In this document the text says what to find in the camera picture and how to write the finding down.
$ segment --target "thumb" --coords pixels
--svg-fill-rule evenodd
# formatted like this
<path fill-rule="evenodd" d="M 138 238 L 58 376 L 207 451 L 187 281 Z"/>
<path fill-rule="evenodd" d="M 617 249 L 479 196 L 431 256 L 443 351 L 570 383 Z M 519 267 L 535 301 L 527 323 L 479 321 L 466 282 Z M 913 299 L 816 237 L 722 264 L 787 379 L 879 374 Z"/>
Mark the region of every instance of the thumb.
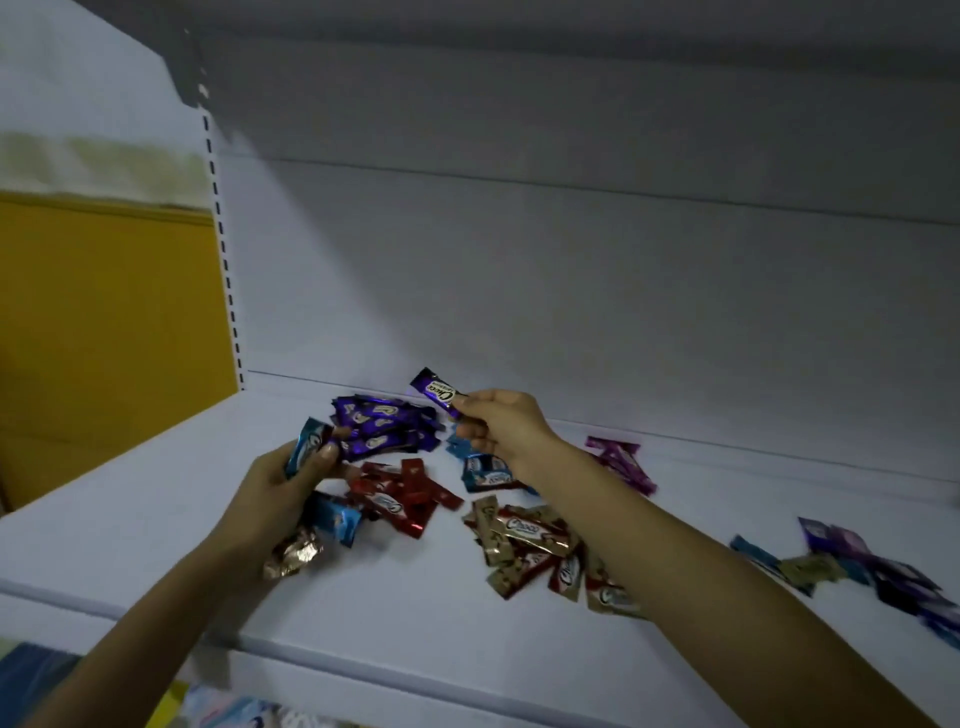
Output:
<path fill-rule="evenodd" d="M 327 443 L 306 459 L 287 484 L 306 498 L 317 487 L 317 483 L 333 470 L 339 457 L 340 445 L 335 442 Z"/>
<path fill-rule="evenodd" d="M 497 403 L 489 400 L 480 400 L 476 397 L 458 394 L 453 398 L 453 406 L 474 420 L 483 420 L 496 415 Z"/>

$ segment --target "forearm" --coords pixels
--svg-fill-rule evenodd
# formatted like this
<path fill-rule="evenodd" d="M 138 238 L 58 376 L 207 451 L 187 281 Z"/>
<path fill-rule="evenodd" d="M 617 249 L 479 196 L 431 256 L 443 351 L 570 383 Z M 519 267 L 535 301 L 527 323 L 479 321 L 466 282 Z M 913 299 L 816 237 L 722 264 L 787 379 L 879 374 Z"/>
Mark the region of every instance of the forearm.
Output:
<path fill-rule="evenodd" d="M 209 544 L 185 556 L 84 657 L 25 728 L 140 728 L 236 578 Z"/>
<path fill-rule="evenodd" d="M 585 453 L 553 441 L 526 469 L 530 484 L 754 728 L 931 725 L 794 596 Z"/>

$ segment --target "hand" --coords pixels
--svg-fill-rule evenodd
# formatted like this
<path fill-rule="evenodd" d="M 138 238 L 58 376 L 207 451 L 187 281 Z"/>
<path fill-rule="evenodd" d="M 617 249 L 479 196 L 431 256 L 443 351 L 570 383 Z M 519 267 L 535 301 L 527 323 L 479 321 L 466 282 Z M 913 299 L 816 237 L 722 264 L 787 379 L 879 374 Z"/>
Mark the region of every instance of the hand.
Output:
<path fill-rule="evenodd" d="M 523 392 L 485 389 L 458 395 L 453 405 L 466 415 L 457 425 L 457 435 L 470 440 L 474 449 L 503 458 L 520 480 L 530 476 L 525 473 L 530 456 L 559 441 L 537 401 Z"/>
<path fill-rule="evenodd" d="M 287 443 L 252 462 L 201 548 L 236 559 L 236 567 L 245 574 L 259 572 L 274 547 L 296 529 L 303 504 L 317 484 L 327 476 L 343 477 L 349 468 L 337 463 L 339 448 L 329 443 L 287 480 L 283 467 L 296 444 Z"/>

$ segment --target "right hand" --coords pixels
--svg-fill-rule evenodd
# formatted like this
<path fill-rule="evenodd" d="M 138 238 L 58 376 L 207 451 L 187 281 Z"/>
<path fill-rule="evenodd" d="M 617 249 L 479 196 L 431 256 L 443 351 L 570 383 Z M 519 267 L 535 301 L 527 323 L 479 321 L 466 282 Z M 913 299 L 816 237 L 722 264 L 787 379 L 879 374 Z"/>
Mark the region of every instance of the right hand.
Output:
<path fill-rule="evenodd" d="M 457 395 L 453 405 L 466 415 L 457 424 L 457 435 L 470 440 L 473 449 L 503 458 L 520 480 L 529 477 L 524 471 L 530 457 L 559 440 L 537 401 L 523 392 L 485 389 Z"/>

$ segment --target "white shelf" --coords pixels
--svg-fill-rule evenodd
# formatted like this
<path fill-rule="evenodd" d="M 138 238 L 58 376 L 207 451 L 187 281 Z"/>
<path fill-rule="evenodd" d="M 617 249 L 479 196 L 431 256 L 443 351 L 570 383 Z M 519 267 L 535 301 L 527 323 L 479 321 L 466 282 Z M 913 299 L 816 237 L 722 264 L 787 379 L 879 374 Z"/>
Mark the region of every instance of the white shelf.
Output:
<path fill-rule="evenodd" d="M 241 393 L 4 518 L 0 594 L 15 598 L 0 599 L 0 623 L 18 632 L 9 636 L 88 648 L 103 619 L 118 618 L 203 537 L 256 454 L 294 437 L 307 415 L 326 416 L 328 401 L 348 391 Z M 588 429 L 599 431 L 558 425 L 578 444 Z M 662 507 L 718 540 L 740 533 L 782 556 L 803 551 L 797 516 L 841 523 L 960 595 L 957 511 L 817 484 L 842 486 L 847 469 L 830 475 L 833 466 L 742 451 L 724 460 L 711 447 L 645 443 L 641 460 L 660 483 Z M 463 493 L 457 460 L 442 449 L 424 459 Z M 353 550 L 332 548 L 317 569 L 259 603 L 263 595 L 233 602 L 213 630 L 215 642 L 233 647 L 218 658 L 237 666 L 225 687 L 375 717 L 381 728 L 736 723 L 654 625 L 593 614 L 543 583 L 502 601 L 484 582 L 488 570 L 460 515 L 438 510 L 419 542 L 365 523 Z M 954 650 L 851 582 L 805 603 L 931 717 L 960 724 Z M 88 639 L 60 645 L 63 631 L 28 619 L 30 605 L 70 615 Z M 341 681 L 349 689 L 337 689 Z"/>

